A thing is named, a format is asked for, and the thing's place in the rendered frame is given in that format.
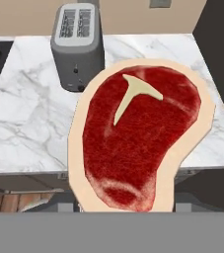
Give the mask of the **raw red steak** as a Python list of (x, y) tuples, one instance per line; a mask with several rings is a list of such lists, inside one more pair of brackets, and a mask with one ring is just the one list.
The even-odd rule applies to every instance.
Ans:
[(171, 211), (181, 163), (211, 130), (215, 105), (190, 68), (128, 59), (81, 95), (68, 135), (69, 184), (83, 211)]

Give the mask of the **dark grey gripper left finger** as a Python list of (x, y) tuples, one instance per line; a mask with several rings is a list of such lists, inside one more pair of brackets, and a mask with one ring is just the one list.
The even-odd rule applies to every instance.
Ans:
[(49, 201), (57, 212), (79, 212), (78, 201), (70, 192), (57, 193)]

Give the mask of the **grey toaster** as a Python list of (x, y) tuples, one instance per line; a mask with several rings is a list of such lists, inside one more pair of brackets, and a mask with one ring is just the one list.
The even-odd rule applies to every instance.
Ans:
[(70, 3), (56, 12), (50, 47), (63, 89), (83, 92), (105, 69), (100, 11), (93, 3)]

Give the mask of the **grey wall socket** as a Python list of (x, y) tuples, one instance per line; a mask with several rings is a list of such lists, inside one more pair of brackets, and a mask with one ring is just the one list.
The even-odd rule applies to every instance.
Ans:
[(172, 0), (150, 0), (150, 8), (170, 8)]

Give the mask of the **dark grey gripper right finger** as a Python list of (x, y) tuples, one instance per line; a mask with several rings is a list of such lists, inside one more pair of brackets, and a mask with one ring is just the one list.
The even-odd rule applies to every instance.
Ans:
[(203, 201), (189, 193), (175, 194), (176, 212), (208, 212), (216, 211), (216, 207)]

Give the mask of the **brown drawer front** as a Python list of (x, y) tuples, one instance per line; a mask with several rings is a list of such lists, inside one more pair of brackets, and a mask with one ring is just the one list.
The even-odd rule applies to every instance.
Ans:
[(0, 191), (68, 190), (66, 177), (58, 174), (0, 175)]

